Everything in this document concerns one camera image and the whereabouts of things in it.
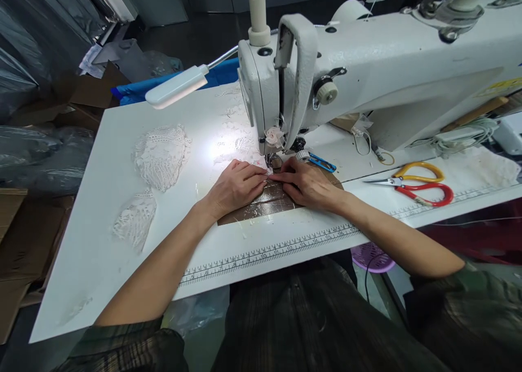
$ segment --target person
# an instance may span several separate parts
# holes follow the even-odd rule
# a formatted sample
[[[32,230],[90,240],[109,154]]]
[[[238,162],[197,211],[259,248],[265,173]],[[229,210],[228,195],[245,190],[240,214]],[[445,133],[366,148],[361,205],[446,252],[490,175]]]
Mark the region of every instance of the person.
[[[188,370],[181,336],[160,328],[161,317],[205,233],[257,197],[267,178],[284,183],[296,203],[353,223],[411,275],[409,331],[367,303],[346,270],[323,257],[234,285],[213,370],[520,370],[522,290],[475,270],[291,157],[270,176],[232,161],[55,371]]]

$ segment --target red and yellow scissors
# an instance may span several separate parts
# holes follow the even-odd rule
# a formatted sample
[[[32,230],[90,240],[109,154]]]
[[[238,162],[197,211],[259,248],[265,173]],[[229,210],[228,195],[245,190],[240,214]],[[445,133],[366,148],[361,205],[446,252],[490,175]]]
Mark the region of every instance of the red and yellow scissors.
[[[429,169],[435,174],[435,178],[427,178],[424,176],[415,176],[415,175],[404,175],[410,168],[412,167],[422,167]],[[404,185],[402,184],[402,181],[405,180],[414,180],[418,182],[425,182],[427,184],[422,184],[418,186],[411,186],[411,185]],[[392,187],[395,187],[395,190],[403,193],[404,195],[410,197],[415,202],[420,203],[424,206],[434,206],[434,207],[440,207],[440,206],[446,206],[447,204],[450,204],[451,201],[453,201],[453,190],[449,188],[445,184],[441,184],[439,182],[444,180],[444,173],[438,169],[436,166],[430,163],[424,163],[424,162],[416,162],[416,163],[409,163],[406,164],[404,167],[401,168],[400,171],[396,172],[392,178],[390,179],[379,179],[379,180],[370,180],[365,181],[366,183],[375,183],[375,184],[381,184],[381,185],[389,185]],[[438,202],[432,202],[428,201],[424,198],[421,198],[420,196],[412,193],[411,191],[416,190],[429,190],[433,188],[441,189],[444,192],[444,199]]]

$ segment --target hand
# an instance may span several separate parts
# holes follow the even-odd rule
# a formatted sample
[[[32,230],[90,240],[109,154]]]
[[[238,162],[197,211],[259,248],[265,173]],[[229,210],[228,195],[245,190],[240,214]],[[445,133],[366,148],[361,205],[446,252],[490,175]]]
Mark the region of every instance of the hand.
[[[298,204],[313,209],[335,212],[342,201],[341,190],[333,186],[322,172],[292,156],[283,163],[281,173],[270,175],[284,182],[283,190]]]
[[[263,168],[232,160],[203,198],[205,207],[217,221],[260,195],[266,186],[266,178],[266,170]]]

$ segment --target purple basket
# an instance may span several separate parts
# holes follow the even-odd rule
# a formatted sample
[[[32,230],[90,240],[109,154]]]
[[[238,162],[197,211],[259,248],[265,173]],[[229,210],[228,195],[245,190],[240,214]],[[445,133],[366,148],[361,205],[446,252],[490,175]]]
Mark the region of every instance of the purple basket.
[[[364,270],[368,268],[369,272],[381,274],[395,266],[395,261],[386,254],[372,261],[374,257],[384,252],[372,242],[352,247],[350,250],[352,252],[352,261]]]

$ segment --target ruler scale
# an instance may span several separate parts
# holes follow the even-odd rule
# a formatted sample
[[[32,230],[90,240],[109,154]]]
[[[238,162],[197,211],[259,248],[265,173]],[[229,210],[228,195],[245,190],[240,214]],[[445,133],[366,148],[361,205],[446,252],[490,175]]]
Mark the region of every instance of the ruler scale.
[[[494,190],[494,188],[485,188],[480,190],[470,189],[461,191],[460,193],[455,194],[453,203],[491,193]],[[401,210],[389,212],[388,214],[403,221],[420,213],[434,209],[436,208],[413,204],[402,208]],[[298,254],[305,250],[317,248],[334,241],[348,239],[360,234],[362,233],[359,229],[357,229],[353,224],[347,222],[339,226],[320,230],[315,233],[305,234],[281,243],[274,243],[260,249],[245,251],[241,254],[232,255],[225,259],[219,259],[217,261],[211,261],[206,264],[188,268],[185,271],[179,286],[182,287],[196,282],[205,281],[253,265],[266,264],[274,259]]]

